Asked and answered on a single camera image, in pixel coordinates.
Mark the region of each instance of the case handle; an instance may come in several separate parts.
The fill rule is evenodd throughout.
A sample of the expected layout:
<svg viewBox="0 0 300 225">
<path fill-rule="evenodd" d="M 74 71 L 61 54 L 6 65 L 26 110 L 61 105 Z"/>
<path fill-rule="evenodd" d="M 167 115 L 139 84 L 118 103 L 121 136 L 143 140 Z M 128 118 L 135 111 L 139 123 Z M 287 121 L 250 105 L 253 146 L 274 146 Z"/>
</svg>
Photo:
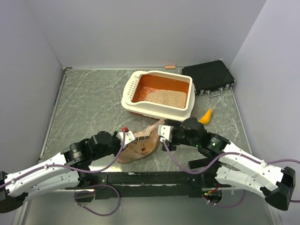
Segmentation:
<svg viewBox="0 0 300 225">
<path fill-rule="evenodd" d="M 218 93 L 218 94 L 215 94 L 215 95 L 210 95 L 210 90 L 207 90 L 206 93 L 208 94 L 208 97 L 212 98 L 212 97 L 219 96 L 219 95 L 222 95 L 222 94 L 223 94 L 223 88 L 219 88 L 219 90 L 220 90 L 221 92 Z"/>
</svg>

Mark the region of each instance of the white enclosure wall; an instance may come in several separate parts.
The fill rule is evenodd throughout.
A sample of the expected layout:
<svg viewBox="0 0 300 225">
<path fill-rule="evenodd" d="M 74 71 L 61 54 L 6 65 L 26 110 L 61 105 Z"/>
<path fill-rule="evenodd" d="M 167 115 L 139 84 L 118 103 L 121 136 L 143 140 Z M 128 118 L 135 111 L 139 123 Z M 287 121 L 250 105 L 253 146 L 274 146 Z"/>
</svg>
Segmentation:
<svg viewBox="0 0 300 225">
<path fill-rule="evenodd" d="M 299 1 L 268 0 L 231 66 L 252 150 L 266 161 L 300 160 L 299 9 Z M 299 177 L 293 199 L 300 199 Z M 296 203 L 281 211 L 283 224 L 299 224 L 299 211 Z"/>
<path fill-rule="evenodd" d="M 63 67 L 229 67 L 265 0 L 25 0 Z"/>
<path fill-rule="evenodd" d="M 0 1 L 0 32 L 0 170 L 12 173 L 38 162 L 63 71 L 23 0 Z"/>
</svg>

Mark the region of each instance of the cat litter box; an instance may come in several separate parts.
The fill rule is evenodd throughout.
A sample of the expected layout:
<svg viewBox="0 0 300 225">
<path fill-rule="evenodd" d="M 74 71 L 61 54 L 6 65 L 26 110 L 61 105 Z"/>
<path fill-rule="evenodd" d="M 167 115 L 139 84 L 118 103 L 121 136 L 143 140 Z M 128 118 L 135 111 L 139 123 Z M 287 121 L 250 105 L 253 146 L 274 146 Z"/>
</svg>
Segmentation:
<svg viewBox="0 0 300 225">
<path fill-rule="evenodd" d="M 189 76 L 154 70 L 136 71 L 125 85 L 121 103 L 132 113 L 184 121 L 190 117 L 194 107 L 194 89 Z"/>
</svg>

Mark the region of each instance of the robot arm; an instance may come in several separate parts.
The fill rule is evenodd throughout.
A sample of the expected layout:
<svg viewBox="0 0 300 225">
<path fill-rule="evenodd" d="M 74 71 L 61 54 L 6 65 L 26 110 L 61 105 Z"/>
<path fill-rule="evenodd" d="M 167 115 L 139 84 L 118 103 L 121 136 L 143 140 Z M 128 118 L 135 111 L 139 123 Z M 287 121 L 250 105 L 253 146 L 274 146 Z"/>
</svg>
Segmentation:
<svg viewBox="0 0 300 225">
<path fill-rule="evenodd" d="M 207 132 L 196 118 L 186 119 L 182 123 L 166 120 L 165 125 L 159 126 L 158 135 L 171 151 L 180 144 L 197 147 L 207 158 L 191 161 L 193 168 L 195 162 L 202 167 L 218 157 L 217 166 L 208 172 L 220 184 L 254 192 L 275 208 L 288 210 L 295 187 L 295 171 L 292 168 L 268 165 L 224 137 Z"/>
<path fill-rule="evenodd" d="M 92 161 L 113 154 L 135 140 L 127 128 L 113 135 L 101 131 L 90 139 L 71 144 L 54 157 L 26 170 L 7 174 L 0 172 L 0 213 L 13 211 L 24 201 L 62 188 L 86 187 L 91 182 L 88 174 L 72 171 L 67 165 L 77 169 L 89 170 Z"/>
</svg>

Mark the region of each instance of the gray marble surface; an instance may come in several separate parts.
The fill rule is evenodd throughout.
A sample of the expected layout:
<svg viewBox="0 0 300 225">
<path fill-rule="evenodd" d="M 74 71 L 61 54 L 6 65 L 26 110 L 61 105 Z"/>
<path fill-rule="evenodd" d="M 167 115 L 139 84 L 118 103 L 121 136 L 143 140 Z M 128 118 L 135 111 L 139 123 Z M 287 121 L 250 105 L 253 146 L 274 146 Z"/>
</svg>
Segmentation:
<svg viewBox="0 0 300 225">
<path fill-rule="evenodd" d="M 124 86 L 136 70 L 68 70 L 62 93 L 44 152 L 44 160 L 51 158 L 71 143 L 90 138 L 101 130 L 112 133 L 122 127 L 130 130 L 143 130 L 157 120 L 133 115 L 121 106 Z M 180 69 L 167 70 L 180 73 Z M 220 134 L 237 146 L 249 152 L 238 111 L 231 93 L 225 90 L 223 95 L 208 97 L 196 96 L 192 111 L 194 117 L 202 117 L 209 108 L 213 108 L 210 123 L 205 128 Z M 176 159 L 187 166 L 189 160 L 203 158 L 196 148 L 180 146 L 173 152 Z M 113 160 L 108 156 L 94 161 L 90 168 L 98 170 Z M 149 172 L 178 171 L 166 152 L 157 145 L 154 153 L 128 163 L 114 163 L 107 172 Z"/>
</svg>

